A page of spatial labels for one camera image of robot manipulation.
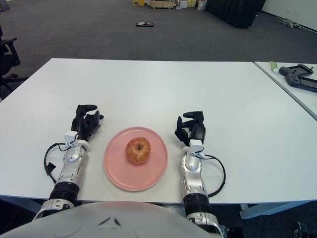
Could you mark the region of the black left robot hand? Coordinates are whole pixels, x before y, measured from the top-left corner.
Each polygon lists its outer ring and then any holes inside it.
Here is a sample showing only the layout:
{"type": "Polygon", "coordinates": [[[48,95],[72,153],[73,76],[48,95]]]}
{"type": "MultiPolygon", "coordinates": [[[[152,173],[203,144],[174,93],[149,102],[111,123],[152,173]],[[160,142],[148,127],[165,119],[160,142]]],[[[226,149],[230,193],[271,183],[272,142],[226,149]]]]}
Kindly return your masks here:
{"type": "Polygon", "coordinates": [[[96,105],[78,105],[76,116],[72,121],[71,131],[78,133],[77,139],[89,141],[100,128],[100,120],[104,118],[96,105]]]}

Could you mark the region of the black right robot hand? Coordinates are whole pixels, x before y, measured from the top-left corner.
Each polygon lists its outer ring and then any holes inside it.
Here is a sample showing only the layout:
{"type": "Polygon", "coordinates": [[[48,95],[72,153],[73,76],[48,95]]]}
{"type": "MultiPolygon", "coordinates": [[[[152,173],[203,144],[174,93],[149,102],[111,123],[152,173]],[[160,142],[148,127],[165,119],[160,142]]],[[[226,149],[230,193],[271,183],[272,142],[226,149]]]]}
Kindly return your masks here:
{"type": "Polygon", "coordinates": [[[186,146],[189,146],[190,140],[200,140],[202,144],[205,140],[206,128],[203,124],[204,115],[202,111],[186,112],[184,118],[190,119],[183,122],[182,117],[177,119],[175,135],[186,146]]]}

